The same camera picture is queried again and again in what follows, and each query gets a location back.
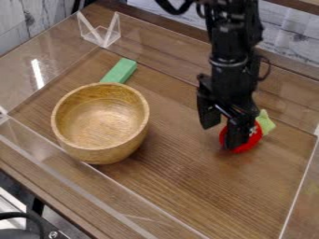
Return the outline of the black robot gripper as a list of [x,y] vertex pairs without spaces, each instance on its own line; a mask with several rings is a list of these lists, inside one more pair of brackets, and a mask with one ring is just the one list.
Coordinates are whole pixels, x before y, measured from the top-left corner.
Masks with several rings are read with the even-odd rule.
[[253,94],[259,80],[261,62],[226,64],[210,61],[210,64],[213,74],[198,75],[199,122],[207,130],[221,123],[222,115],[230,118],[225,147],[233,150],[249,142],[253,116],[259,113]]

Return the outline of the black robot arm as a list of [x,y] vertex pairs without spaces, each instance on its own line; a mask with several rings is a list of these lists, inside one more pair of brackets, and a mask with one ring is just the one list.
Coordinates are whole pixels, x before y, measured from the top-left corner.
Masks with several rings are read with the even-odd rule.
[[206,22],[213,46],[209,75],[198,76],[198,116],[205,129],[226,121],[221,144],[239,151],[254,141],[259,108],[254,92],[267,74],[261,72],[262,56],[255,46],[263,40],[265,27],[258,0],[183,0],[175,7],[170,0],[155,0],[173,15],[194,8]]

